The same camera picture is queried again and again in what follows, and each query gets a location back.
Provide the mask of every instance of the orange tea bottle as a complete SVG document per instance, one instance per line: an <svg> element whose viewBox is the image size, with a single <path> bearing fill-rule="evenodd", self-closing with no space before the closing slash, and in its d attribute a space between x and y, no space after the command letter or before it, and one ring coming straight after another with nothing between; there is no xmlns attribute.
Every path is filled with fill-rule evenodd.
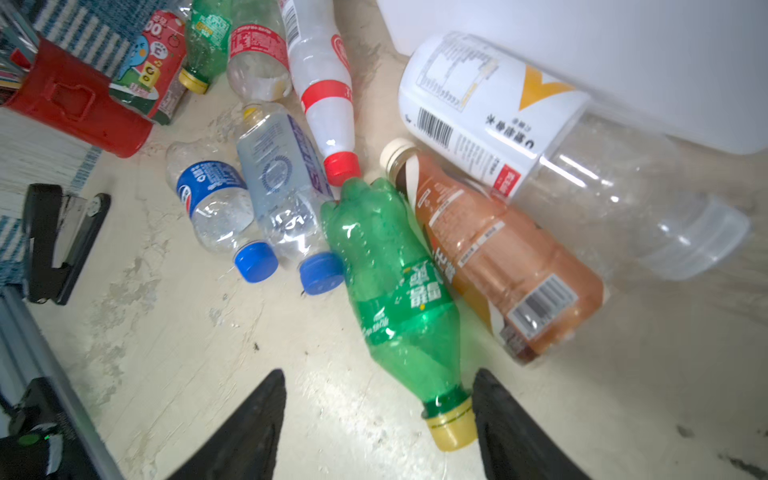
<svg viewBox="0 0 768 480"><path fill-rule="evenodd" d="M602 306L600 277L521 211L450 177L405 139L390 142L381 163L444 277L520 363Z"/></svg>

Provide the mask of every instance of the large clear plastic bottle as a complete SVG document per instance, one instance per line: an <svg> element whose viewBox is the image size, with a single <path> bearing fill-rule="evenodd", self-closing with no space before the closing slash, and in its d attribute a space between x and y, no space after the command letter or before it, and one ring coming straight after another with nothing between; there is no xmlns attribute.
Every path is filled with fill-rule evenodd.
<svg viewBox="0 0 768 480"><path fill-rule="evenodd" d="M352 78L333 18L333 1L280 0L280 9L293 86L323 156L328 181L341 187L361 173L354 153Z"/></svg>
<svg viewBox="0 0 768 480"><path fill-rule="evenodd" d="M277 258L253 221L245 182L222 149L208 139L175 142L166 161L166 182L190 215L200 245L233 257L248 282L269 278L277 270Z"/></svg>
<svg viewBox="0 0 768 480"><path fill-rule="evenodd" d="M686 280L749 219L685 191L663 135L585 113L590 98L472 35L427 40L399 90L408 129L514 202L606 280Z"/></svg>
<svg viewBox="0 0 768 480"><path fill-rule="evenodd" d="M333 194L312 144L280 104L248 105L243 119L237 153L257 222L280 262L298 269L305 292L336 288L344 267L319 218Z"/></svg>
<svg viewBox="0 0 768 480"><path fill-rule="evenodd" d="M291 92L285 29L276 2L232 0L227 79L244 104L279 100Z"/></svg>

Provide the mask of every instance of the paint stain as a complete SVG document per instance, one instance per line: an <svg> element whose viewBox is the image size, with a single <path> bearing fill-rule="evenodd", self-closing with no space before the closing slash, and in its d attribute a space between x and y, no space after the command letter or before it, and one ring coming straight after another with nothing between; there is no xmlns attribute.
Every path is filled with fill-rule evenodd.
<svg viewBox="0 0 768 480"><path fill-rule="evenodd" d="M692 439L694 437L693 430L680 424L677 425L677 433L680 434L680 436L684 439Z"/></svg>
<svg viewBox="0 0 768 480"><path fill-rule="evenodd" d="M214 323L214 325L221 325L223 322L221 318L221 308L212 308L208 310L208 318Z"/></svg>
<svg viewBox="0 0 768 480"><path fill-rule="evenodd" d="M752 463L745 462L741 458L734 458L723 454L718 455L717 458L729 462L734 468L751 475L756 480L768 480L768 472L766 470Z"/></svg>

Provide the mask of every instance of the striped fabric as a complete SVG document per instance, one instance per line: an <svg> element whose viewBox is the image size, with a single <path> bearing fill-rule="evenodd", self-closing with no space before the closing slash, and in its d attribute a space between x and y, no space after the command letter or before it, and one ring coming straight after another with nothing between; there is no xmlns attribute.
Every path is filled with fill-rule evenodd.
<svg viewBox="0 0 768 480"><path fill-rule="evenodd" d="M168 3L22 0L22 11L42 36L111 78L147 20Z"/></svg>
<svg viewBox="0 0 768 480"><path fill-rule="evenodd" d="M16 0L35 30L112 77L151 15L178 0ZM12 132L25 125L26 134ZM21 283L25 255L22 207L26 185L60 184L79 194L101 150L41 124L0 111L0 286Z"/></svg>
<svg viewBox="0 0 768 480"><path fill-rule="evenodd" d="M0 286L22 281L22 211L27 186L59 184L76 195L101 150L13 111L0 111Z"/></svg>

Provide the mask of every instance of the empty plastic bottle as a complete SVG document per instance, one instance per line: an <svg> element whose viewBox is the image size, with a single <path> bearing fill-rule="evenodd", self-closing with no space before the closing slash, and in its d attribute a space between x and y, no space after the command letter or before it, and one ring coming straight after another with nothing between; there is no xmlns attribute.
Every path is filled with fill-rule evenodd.
<svg viewBox="0 0 768 480"><path fill-rule="evenodd" d="M352 78L332 0L280 0L293 87L323 156L328 181L360 177Z"/></svg>
<svg viewBox="0 0 768 480"><path fill-rule="evenodd" d="M309 295L344 281L319 221L333 199L323 167L301 127L280 104L248 105L237 154L258 224L284 266L297 268Z"/></svg>
<svg viewBox="0 0 768 480"><path fill-rule="evenodd" d="M291 92L280 7L272 0L232 0L230 87L244 104L275 101Z"/></svg>
<svg viewBox="0 0 768 480"><path fill-rule="evenodd" d="M371 357L416 395L438 448L477 438L472 398L459 375L458 310L407 206L383 178L344 183L341 201L323 205L323 227L346 264L349 301Z"/></svg>
<svg viewBox="0 0 768 480"><path fill-rule="evenodd" d="M416 137L606 280L647 271L686 280L742 243L749 219L714 195L682 189L667 138L584 114L589 102L458 32L422 44L399 89L400 114Z"/></svg>
<svg viewBox="0 0 768 480"><path fill-rule="evenodd" d="M253 221L243 178L206 139L175 142L167 150L165 178L189 213L195 236L211 253L229 254L251 283L269 278L277 258Z"/></svg>
<svg viewBox="0 0 768 480"><path fill-rule="evenodd" d="M192 19L185 32L187 60L179 81L196 94L204 94L219 74L227 69L231 0L194 0Z"/></svg>

